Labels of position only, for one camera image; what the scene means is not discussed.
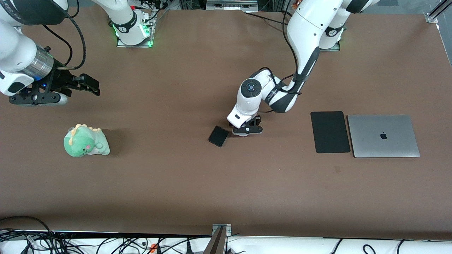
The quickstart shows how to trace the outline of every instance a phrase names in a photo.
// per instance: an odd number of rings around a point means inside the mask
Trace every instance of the smartphone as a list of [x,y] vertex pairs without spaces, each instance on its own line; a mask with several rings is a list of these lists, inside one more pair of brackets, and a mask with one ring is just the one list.
[[212,144],[222,147],[229,136],[229,131],[219,127],[215,126],[215,129],[213,129],[212,134],[210,134],[209,142]]

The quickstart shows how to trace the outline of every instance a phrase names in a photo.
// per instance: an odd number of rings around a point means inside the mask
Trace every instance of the black mouse pad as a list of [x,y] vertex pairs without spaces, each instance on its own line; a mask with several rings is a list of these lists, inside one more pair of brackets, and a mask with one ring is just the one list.
[[311,112],[315,151],[319,154],[349,153],[347,128],[344,113]]

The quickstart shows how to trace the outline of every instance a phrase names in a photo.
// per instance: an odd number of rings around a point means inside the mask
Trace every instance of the gray floor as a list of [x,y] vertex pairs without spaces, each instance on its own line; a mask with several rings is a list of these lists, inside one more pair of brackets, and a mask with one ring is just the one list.
[[[438,2],[438,0],[380,0],[376,5],[368,7],[363,13],[425,14],[430,12]],[[446,10],[438,18],[438,28],[450,61],[452,60],[452,8]]]

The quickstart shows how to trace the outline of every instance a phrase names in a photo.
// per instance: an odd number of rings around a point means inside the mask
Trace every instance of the plush toy head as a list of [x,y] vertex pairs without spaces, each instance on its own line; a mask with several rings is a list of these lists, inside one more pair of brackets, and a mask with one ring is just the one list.
[[82,157],[94,149],[92,130],[76,126],[64,138],[64,149],[72,157]]

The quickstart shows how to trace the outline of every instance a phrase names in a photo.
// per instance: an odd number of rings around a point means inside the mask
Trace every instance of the table surface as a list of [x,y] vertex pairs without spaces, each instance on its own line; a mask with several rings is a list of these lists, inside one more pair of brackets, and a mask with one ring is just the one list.
[[[2,216],[36,216],[53,230],[209,234],[231,223],[242,235],[452,238],[452,71],[422,15],[352,15],[341,51],[321,53],[293,109],[262,115],[262,135],[223,148],[207,139],[228,127],[241,82],[263,66],[294,70],[279,24],[169,11],[153,48],[117,49],[99,7],[76,21],[88,55],[74,73],[98,79],[101,96],[74,91],[66,106],[36,108],[0,97]],[[78,64],[72,24],[52,28]],[[24,33],[66,59],[43,28]],[[317,154],[312,111],[409,114],[421,157]],[[104,129],[111,154],[70,157],[63,137],[78,123]]]

